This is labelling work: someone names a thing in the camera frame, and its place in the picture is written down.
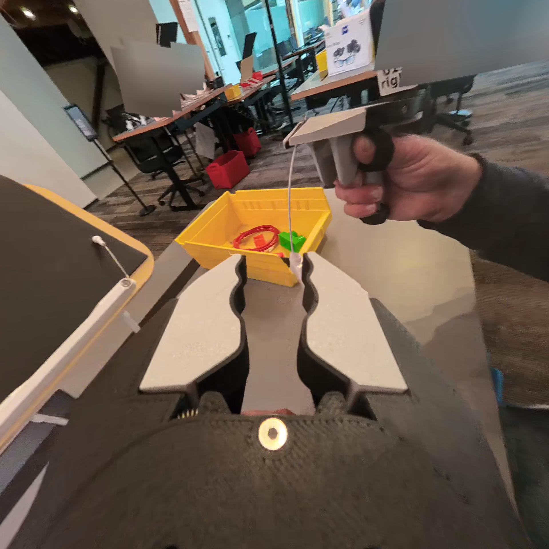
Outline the small wall screen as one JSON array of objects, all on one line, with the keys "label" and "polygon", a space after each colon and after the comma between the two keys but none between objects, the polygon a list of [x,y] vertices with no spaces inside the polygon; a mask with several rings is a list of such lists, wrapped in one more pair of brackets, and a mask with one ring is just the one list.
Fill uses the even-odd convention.
[{"label": "small wall screen", "polygon": [[63,107],[63,110],[88,142],[95,142],[98,140],[97,131],[78,105],[70,104]]}]

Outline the long wooden workbench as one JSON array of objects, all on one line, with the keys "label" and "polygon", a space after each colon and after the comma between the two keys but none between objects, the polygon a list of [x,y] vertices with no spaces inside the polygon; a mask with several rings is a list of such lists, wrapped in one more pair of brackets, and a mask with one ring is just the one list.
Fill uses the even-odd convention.
[{"label": "long wooden workbench", "polygon": [[181,120],[183,124],[187,126],[193,126],[201,118],[207,117],[210,113],[213,113],[219,108],[236,106],[238,104],[244,104],[246,101],[254,103],[256,99],[259,99],[259,94],[264,91],[269,92],[269,84],[275,79],[275,75],[271,74],[265,76],[262,80],[255,81],[249,86],[242,88],[240,85],[236,87],[241,93],[235,97],[231,97],[227,92],[233,87],[233,85],[225,85],[215,90],[207,90],[197,95],[191,100],[185,100],[182,109],[170,117],[160,118],[144,126],[135,127],[132,130],[127,130],[120,134],[113,136],[115,143],[121,143],[130,137],[137,136],[139,134],[145,134],[152,130],[156,130],[161,127],[166,127],[170,124],[179,123]]}]

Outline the hanging white paper sheet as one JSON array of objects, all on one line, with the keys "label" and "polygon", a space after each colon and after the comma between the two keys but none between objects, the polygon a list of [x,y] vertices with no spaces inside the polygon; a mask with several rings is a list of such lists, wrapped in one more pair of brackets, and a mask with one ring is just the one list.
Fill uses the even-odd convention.
[{"label": "hanging white paper sheet", "polygon": [[208,125],[198,122],[195,125],[196,152],[209,160],[215,158],[216,134]]}]

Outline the wooden post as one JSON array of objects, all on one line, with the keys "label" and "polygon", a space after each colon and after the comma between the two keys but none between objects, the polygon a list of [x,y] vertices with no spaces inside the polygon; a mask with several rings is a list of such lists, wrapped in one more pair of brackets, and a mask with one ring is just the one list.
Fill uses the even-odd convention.
[{"label": "wooden post", "polygon": [[202,57],[202,63],[203,63],[203,70],[204,70],[204,76],[207,81],[213,81],[215,77],[215,72],[213,70],[213,67],[210,63],[209,56],[206,52],[205,46],[203,44],[201,35],[200,35],[200,29],[198,24],[198,18],[196,16],[195,10],[195,17],[196,22],[198,24],[198,31],[197,32],[189,32],[187,29],[187,26],[185,24],[185,21],[183,19],[181,10],[178,5],[178,1],[169,1],[169,3],[172,6],[172,9],[174,10],[177,22],[179,27],[181,28],[183,32],[183,36],[185,39],[185,49],[186,52],[190,53],[191,58],[197,62],[199,59],[199,56]]}]

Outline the white cable with plug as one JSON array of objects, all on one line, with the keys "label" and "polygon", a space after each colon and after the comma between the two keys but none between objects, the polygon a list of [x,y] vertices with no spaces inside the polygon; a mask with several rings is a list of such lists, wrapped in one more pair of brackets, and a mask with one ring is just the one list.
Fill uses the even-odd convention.
[{"label": "white cable with plug", "polygon": [[[292,232],[292,177],[293,177],[293,168],[294,160],[298,146],[293,146],[292,156],[290,161],[289,176],[288,176],[288,186],[287,186],[287,198],[288,198],[288,232]],[[289,269],[292,274],[296,277],[298,283],[303,287],[303,258],[298,252],[291,251],[289,256]]]}]

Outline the person's dark zip jacket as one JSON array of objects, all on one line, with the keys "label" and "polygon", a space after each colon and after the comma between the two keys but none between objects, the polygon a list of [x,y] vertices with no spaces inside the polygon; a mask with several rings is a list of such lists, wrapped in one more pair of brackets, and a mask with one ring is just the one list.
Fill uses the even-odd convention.
[{"label": "person's dark zip jacket", "polygon": [[519,515],[536,548],[548,548],[548,410],[498,409]]}]

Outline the yellow plastic bin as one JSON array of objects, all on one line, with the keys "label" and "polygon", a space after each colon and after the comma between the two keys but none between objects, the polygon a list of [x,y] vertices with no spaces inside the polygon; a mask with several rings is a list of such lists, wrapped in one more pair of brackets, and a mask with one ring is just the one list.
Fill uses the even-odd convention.
[{"label": "yellow plastic bin", "polygon": [[[292,189],[292,228],[306,237],[299,253],[316,251],[332,214],[322,188]],[[185,251],[202,268],[214,268],[232,254],[246,257],[248,277],[292,287],[296,277],[289,269],[290,251],[278,234],[288,231],[287,189],[225,192],[177,237]],[[253,251],[252,236],[262,233],[264,251]]]}]

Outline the black floor lamp pole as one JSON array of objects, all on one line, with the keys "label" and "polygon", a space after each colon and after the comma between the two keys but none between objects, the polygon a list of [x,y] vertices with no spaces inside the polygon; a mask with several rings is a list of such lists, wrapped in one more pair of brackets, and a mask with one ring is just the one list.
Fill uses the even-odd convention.
[{"label": "black floor lamp pole", "polygon": [[282,95],[282,99],[283,99],[285,115],[288,118],[288,123],[285,125],[285,131],[286,131],[287,134],[289,134],[290,130],[293,130],[295,128],[295,122],[294,122],[294,119],[293,119],[292,110],[291,110],[291,106],[290,106],[289,98],[288,98],[288,93],[287,93],[287,88],[286,88],[286,85],[285,85],[285,73],[284,73],[284,69],[283,69],[283,65],[282,65],[282,58],[281,58],[281,55],[278,51],[277,35],[276,35],[275,27],[274,27],[274,22],[273,22],[273,18],[272,18],[271,7],[270,7],[270,4],[269,4],[269,1],[264,1],[264,6],[265,6],[265,9],[266,9],[266,13],[267,13],[267,18],[268,18],[268,22],[269,22],[270,31],[271,31],[271,37],[272,37],[272,41],[273,41],[274,52],[275,52],[275,56],[276,56],[276,60],[277,60],[277,73],[278,73],[278,76],[279,76],[279,85],[280,85],[280,88],[281,88],[281,95]]}]

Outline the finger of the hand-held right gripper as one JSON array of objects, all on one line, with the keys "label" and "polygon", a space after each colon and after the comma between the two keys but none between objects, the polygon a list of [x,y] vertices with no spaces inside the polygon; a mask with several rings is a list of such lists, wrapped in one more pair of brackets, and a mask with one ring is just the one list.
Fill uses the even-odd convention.
[{"label": "finger of the hand-held right gripper", "polygon": [[283,147],[291,148],[361,132],[366,125],[366,112],[367,108],[361,106],[306,118],[285,137]]}]

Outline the wooden work table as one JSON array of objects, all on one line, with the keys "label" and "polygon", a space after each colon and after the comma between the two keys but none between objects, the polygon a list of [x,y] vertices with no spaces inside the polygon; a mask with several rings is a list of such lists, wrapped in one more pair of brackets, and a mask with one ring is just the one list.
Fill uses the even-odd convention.
[{"label": "wooden work table", "polygon": [[377,71],[354,70],[334,76],[322,76],[320,71],[316,71],[298,86],[292,93],[291,99],[292,101],[303,100],[376,77]]}]

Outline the black office chair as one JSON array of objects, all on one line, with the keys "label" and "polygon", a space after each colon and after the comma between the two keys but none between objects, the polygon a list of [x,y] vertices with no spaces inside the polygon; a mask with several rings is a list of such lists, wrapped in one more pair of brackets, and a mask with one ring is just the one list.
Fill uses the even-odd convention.
[{"label": "black office chair", "polygon": [[[472,114],[469,111],[462,110],[463,95],[470,92],[474,85],[476,75],[469,75],[455,79],[445,79],[432,82],[429,85],[430,96],[430,117],[427,133],[431,134],[434,127],[443,126],[464,134],[462,144],[470,146],[474,142],[472,131],[470,130],[470,120]],[[449,98],[457,94],[455,109],[451,112],[438,112],[437,101],[440,97]]]},{"label": "black office chair", "polygon": [[190,192],[205,196],[205,192],[192,186],[204,183],[204,173],[194,168],[182,145],[168,130],[160,128],[130,136],[122,146],[141,173],[152,179],[161,174],[168,176],[170,185],[158,197],[159,205],[167,204],[175,212],[198,209]]}]

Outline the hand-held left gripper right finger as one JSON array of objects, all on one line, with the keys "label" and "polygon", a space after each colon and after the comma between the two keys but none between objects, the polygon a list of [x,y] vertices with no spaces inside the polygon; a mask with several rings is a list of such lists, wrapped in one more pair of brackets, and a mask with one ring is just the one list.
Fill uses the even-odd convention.
[{"label": "hand-held left gripper right finger", "polygon": [[316,252],[303,257],[297,369],[312,393],[405,393],[407,383],[368,292]]}]

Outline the red fabric bin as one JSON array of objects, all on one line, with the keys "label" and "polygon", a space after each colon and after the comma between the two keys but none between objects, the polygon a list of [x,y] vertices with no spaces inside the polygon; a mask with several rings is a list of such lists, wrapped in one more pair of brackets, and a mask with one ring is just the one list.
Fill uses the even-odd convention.
[{"label": "red fabric bin", "polygon": [[241,150],[229,150],[218,156],[205,168],[215,189],[234,188],[250,174],[250,168]]},{"label": "red fabric bin", "polygon": [[253,159],[262,150],[262,144],[257,135],[256,130],[253,127],[233,134],[234,141],[236,142],[238,149],[241,150],[247,159]]}]

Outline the white box with glasses print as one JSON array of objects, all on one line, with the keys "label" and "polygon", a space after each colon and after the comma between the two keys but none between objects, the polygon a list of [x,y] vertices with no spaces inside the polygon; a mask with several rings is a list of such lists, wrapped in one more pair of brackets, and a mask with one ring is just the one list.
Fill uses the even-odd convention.
[{"label": "white box with glasses print", "polygon": [[325,31],[328,76],[374,68],[370,10],[346,17]]}]

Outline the green plastic block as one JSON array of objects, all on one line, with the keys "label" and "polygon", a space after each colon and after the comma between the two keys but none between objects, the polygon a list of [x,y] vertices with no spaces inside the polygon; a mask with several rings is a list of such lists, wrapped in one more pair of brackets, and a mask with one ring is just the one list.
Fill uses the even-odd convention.
[{"label": "green plastic block", "polygon": [[282,248],[290,252],[299,252],[306,242],[306,237],[298,234],[294,230],[292,230],[291,233],[288,231],[281,231],[278,234],[278,242]]}]

